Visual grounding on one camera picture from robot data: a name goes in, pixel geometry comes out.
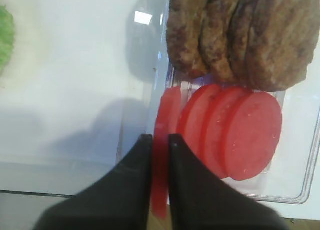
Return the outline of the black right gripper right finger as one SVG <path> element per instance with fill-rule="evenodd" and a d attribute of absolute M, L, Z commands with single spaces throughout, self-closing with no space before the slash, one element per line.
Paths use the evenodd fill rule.
<path fill-rule="evenodd" d="M 169 136 L 169 197 L 175 230 L 287 230 L 273 209 L 213 174 L 179 134 Z"/>

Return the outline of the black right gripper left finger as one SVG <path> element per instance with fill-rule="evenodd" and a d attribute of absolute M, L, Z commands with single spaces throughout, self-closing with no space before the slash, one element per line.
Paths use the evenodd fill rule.
<path fill-rule="evenodd" d="M 142 134 L 92 186 L 44 211 L 35 230 L 145 230 L 152 183 L 152 143 Z"/>

